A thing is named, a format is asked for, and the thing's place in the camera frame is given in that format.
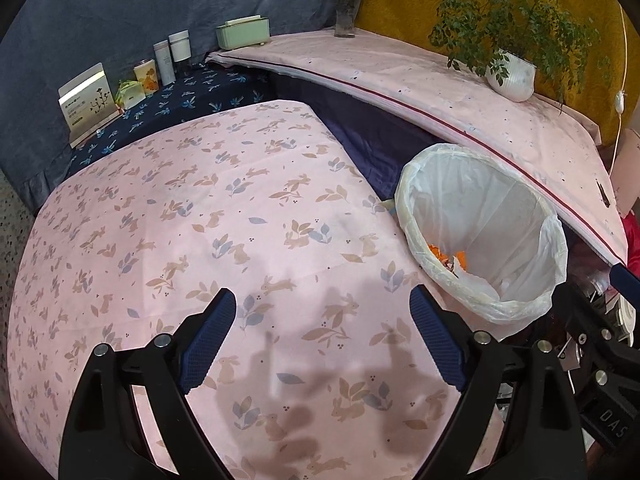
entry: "blue curtain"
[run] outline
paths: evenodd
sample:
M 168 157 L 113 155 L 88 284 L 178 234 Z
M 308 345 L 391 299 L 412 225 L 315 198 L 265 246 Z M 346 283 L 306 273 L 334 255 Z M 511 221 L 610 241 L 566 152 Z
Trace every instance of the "blue curtain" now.
M 189 29 L 200 60 L 226 20 L 268 16 L 276 35 L 318 30 L 332 13 L 331 0 L 27 0 L 0 43 L 0 168 L 29 209 L 42 206 L 71 160 L 58 88 L 98 62 L 115 92 L 174 32 Z

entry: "white cable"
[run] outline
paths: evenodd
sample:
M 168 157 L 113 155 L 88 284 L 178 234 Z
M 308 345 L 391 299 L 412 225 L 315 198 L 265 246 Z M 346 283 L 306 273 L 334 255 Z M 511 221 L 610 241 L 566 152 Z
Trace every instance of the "white cable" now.
M 571 378 L 571 371 L 570 371 L 570 370 L 568 370 L 566 374 L 567 374 L 567 377 L 569 377 L 569 384 L 571 385 L 571 391 L 572 391 L 572 392 L 574 393 L 574 395 L 575 395 L 575 387 L 574 387 L 574 381 L 573 381 L 573 380 L 572 380 L 572 378 Z
M 626 23 L 625 13 L 620 5 L 620 17 L 622 18 L 622 30 L 625 33 L 625 73 L 622 77 L 622 88 L 616 94 L 616 111 L 618 112 L 618 134 L 616 135 L 616 145 L 613 148 L 613 159 L 611 160 L 611 168 L 609 168 L 609 176 L 613 171 L 613 163 L 616 161 L 616 155 L 618 154 L 618 142 L 620 141 L 620 131 L 622 130 L 622 113 L 625 111 L 625 84 L 626 84 L 626 66 L 628 63 L 628 45 L 626 43 Z
M 558 357 L 560 357 L 562 355 L 562 352 L 564 352 L 566 350 L 566 348 L 569 346 L 570 342 L 571 342 L 571 338 L 566 340 L 566 343 L 564 343 L 564 346 L 562 347 L 562 350 L 558 352 Z

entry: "blue gripper pad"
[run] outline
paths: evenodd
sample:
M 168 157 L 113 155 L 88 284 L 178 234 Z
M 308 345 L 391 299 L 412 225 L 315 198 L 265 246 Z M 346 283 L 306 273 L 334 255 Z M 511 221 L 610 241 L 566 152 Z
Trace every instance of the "blue gripper pad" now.
M 449 334 L 449 330 L 434 311 L 430 298 L 419 287 L 409 296 L 409 311 L 415 326 L 427 345 L 440 375 L 447 384 L 461 392 L 466 384 L 462 350 Z
M 236 318 L 236 297 L 227 292 L 183 352 L 178 386 L 186 395 L 200 386 Z
M 640 280 L 622 264 L 616 264 L 609 271 L 609 281 L 631 306 L 640 310 Z

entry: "white flower pot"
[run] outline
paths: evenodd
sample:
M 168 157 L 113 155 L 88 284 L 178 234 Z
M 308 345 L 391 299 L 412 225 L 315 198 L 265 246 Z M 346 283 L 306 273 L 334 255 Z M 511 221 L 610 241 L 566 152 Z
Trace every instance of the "white flower pot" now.
M 486 80 L 491 88 L 501 96 L 516 103 L 526 101 L 533 95 L 533 81 L 536 78 L 535 65 L 508 52 L 502 52 L 502 54 L 508 58 L 507 61 L 501 63 L 509 71 L 509 76 L 503 79 L 502 85 L 500 85 L 495 75 L 487 67 Z

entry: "red object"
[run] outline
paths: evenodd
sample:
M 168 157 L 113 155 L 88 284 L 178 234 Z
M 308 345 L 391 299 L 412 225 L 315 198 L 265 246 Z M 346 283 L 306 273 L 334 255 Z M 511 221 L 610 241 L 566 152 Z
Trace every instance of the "red object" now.
M 636 278 L 640 278 L 640 226 L 633 211 L 630 211 L 622 219 L 625 228 L 626 243 L 626 266 Z

